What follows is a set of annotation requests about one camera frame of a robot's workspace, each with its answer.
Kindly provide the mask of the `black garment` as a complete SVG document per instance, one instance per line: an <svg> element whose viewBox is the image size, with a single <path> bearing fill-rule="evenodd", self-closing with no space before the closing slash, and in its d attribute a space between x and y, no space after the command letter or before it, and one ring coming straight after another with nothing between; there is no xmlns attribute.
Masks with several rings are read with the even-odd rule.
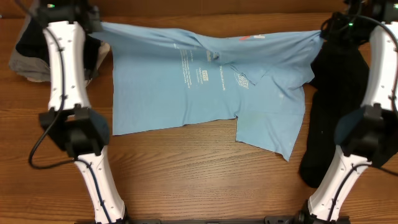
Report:
<svg viewBox="0 0 398 224"><path fill-rule="evenodd" d="M325 42L311 64L317 89L313 95L307 150L299 174L311 188L319 187L335 154L336 125L358 109L368 85L369 67L358 49L341 49Z"/></svg>

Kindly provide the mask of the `light blue printed t-shirt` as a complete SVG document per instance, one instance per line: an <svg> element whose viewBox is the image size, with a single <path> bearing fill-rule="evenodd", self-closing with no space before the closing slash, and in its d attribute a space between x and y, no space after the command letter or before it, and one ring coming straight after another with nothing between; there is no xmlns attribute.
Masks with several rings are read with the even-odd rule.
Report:
<svg viewBox="0 0 398 224"><path fill-rule="evenodd" d="M113 134L235 119L237 141L290 158L319 31L216 38L105 22L94 37L113 52Z"/></svg>

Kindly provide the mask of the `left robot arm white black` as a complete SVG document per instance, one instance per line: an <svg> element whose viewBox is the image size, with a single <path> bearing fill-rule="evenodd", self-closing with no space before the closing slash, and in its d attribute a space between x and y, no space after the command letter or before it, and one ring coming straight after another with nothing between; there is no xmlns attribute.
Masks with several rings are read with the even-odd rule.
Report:
<svg viewBox="0 0 398 224"><path fill-rule="evenodd" d="M44 170L74 163L89 191L95 223L129 223L109 165L109 126L92 109L86 92L83 48L86 35L102 29L99 10L87 1L39 1L32 18L43 28L47 42L51 92L49 110L39 115L44 132L29 154L29 165ZM46 136L68 154L68 160L34 164Z"/></svg>

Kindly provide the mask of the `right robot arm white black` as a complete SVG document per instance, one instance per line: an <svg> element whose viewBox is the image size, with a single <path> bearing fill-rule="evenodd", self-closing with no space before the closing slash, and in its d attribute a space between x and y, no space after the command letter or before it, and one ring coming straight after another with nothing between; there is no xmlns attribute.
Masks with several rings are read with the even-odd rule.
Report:
<svg viewBox="0 0 398 224"><path fill-rule="evenodd" d="M348 223L340 209L361 174L397 153L397 2L348 1L321 26L316 88L299 173L315 192L293 217L266 223Z"/></svg>

